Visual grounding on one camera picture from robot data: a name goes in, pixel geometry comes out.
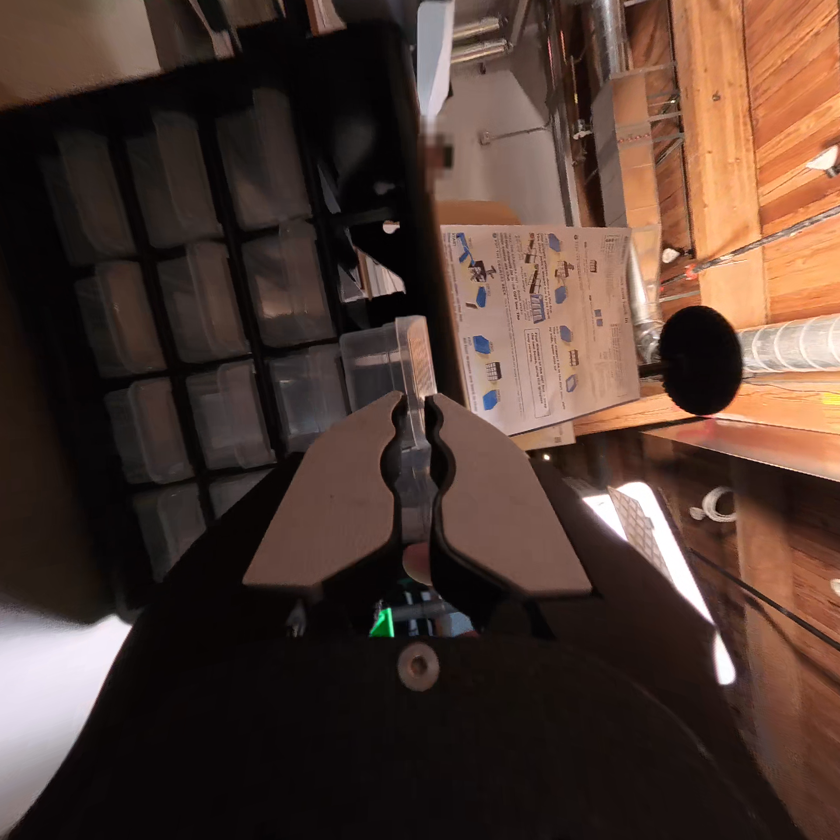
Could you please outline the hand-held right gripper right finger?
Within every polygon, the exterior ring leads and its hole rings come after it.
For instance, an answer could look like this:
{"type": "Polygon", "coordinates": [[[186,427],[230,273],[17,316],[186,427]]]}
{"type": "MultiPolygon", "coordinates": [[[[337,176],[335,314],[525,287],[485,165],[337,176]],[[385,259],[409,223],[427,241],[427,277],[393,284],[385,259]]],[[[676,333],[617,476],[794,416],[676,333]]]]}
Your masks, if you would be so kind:
{"type": "Polygon", "coordinates": [[[529,457],[446,395],[427,397],[425,419],[437,488],[434,588],[452,603],[589,596],[592,583],[529,457]]]}

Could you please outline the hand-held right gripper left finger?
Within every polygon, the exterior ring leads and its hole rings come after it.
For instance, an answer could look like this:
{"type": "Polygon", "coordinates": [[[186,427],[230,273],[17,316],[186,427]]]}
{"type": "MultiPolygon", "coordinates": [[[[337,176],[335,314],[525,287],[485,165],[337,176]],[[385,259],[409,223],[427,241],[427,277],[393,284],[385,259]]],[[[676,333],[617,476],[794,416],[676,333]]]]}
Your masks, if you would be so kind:
{"type": "Polygon", "coordinates": [[[308,448],[243,583],[309,599],[380,599],[398,575],[395,483],[406,395],[392,391],[308,448]]]}

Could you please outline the clear plastic parts drawer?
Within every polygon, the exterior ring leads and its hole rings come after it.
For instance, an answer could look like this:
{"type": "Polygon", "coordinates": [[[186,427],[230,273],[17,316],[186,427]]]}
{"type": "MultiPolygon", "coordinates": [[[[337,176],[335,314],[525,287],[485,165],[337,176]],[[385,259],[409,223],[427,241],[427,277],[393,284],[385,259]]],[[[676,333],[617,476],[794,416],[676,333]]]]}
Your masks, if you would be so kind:
{"type": "Polygon", "coordinates": [[[379,328],[345,333],[339,345],[353,411],[389,392],[406,396],[401,473],[395,486],[404,542],[425,542],[437,491],[430,474],[432,449],[425,428],[426,398],[437,393],[427,321],[417,315],[396,318],[379,328]]]}

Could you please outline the black drawer cabinet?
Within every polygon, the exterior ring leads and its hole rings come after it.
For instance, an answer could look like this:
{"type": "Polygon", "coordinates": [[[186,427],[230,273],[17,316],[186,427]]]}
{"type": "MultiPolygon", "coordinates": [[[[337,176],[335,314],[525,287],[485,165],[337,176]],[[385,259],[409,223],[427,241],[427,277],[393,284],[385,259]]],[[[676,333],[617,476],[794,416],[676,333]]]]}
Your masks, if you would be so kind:
{"type": "Polygon", "coordinates": [[[108,385],[81,327],[73,283],[85,276],[60,242],[39,170],[61,127],[116,142],[153,109],[198,117],[207,168],[222,178],[215,117],[248,92],[284,92],[292,110],[314,216],[322,278],[337,330],[427,321],[438,382],[459,390],[433,201],[427,192],[413,50],[395,24],[362,23],[311,36],[287,16],[241,28],[234,55],[159,76],[2,111],[2,267],[64,451],[94,568],[113,612],[132,618],[149,600],[149,557],[130,501],[146,486],[123,476],[103,398],[108,385]]]}

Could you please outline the grey desk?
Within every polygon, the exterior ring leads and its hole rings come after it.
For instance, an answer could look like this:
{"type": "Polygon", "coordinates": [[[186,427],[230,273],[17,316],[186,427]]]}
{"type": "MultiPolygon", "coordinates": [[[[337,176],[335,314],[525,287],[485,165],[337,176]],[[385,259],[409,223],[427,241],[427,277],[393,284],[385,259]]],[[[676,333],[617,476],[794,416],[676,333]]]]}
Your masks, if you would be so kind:
{"type": "MultiPolygon", "coordinates": [[[[191,2],[1,2],[2,110],[161,72],[191,2]]],[[[2,267],[2,838],[77,739],[129,626],[95,570],[35,353],[2,267]]]]}

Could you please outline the grid of clear drawers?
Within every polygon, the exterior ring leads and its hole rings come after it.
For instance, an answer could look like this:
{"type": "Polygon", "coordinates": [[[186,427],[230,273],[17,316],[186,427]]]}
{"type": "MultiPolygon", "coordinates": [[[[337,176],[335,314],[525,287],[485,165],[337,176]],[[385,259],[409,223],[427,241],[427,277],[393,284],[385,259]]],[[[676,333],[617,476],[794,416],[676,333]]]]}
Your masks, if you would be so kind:
{"type": "Polygon", "coordinates": [[[153,581],[277,461],[345,417],[337,330],[287,95],[116,142],[61,127],[38,160],[153,581]]]}

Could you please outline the silver air duct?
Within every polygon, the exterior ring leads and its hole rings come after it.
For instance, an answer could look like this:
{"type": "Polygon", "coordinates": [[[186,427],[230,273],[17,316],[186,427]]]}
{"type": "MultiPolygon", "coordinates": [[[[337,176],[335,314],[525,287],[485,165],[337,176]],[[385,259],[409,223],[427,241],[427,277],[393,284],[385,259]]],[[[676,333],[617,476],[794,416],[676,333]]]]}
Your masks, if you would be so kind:
{"type": "Polygon", "coordinates": [[[746,375],[839,372],[839,315],[737,331],[746,375]]]}

